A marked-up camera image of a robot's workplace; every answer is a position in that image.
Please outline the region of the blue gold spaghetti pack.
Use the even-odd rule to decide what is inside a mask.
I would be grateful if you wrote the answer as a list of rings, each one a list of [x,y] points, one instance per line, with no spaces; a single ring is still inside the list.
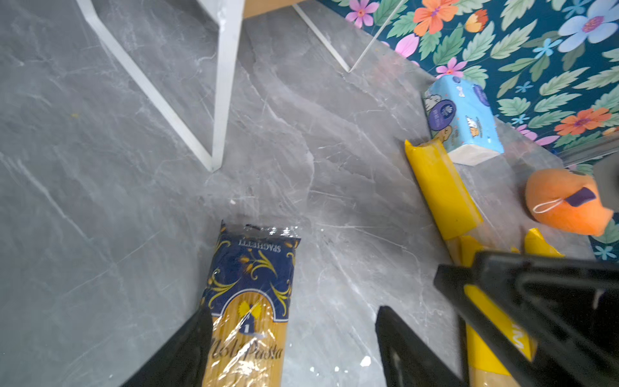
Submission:
[[[204,386],[279,386],[296,250],[294,228],[222,223],[201,304],[213,319]]]

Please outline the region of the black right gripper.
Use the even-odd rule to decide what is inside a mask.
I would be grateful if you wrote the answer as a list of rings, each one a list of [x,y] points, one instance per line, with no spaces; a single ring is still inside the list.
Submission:
[[[537,342],[534,361],[499,351],[521,386],[618,384],[617,264],[482,252],[469,269],[440,265],[434,285],[472,326],[464,287],[477,285]]]

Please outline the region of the yellow Pastatime spaghetti pack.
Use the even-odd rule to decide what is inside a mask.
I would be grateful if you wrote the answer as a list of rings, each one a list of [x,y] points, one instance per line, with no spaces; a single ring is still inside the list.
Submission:
[[[531,361],[532,339],[477,285],[465,285],[465,299],[482,317],[482,324],[466,326],[469,382],[472,386],[519,386],[516,377],[500,359],[508,347]]]

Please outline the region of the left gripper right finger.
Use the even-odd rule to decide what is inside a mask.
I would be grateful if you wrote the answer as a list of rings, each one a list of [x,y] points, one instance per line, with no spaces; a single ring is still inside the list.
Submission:
[[[465,385],[391,307],[379,308],[375,329],[386,385]]]

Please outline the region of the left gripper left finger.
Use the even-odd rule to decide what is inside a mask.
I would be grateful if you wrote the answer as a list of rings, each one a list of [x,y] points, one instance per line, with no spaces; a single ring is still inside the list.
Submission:
[[[130,386],[201,386],[213,335],[211,310],[201,306],[126,382]]]

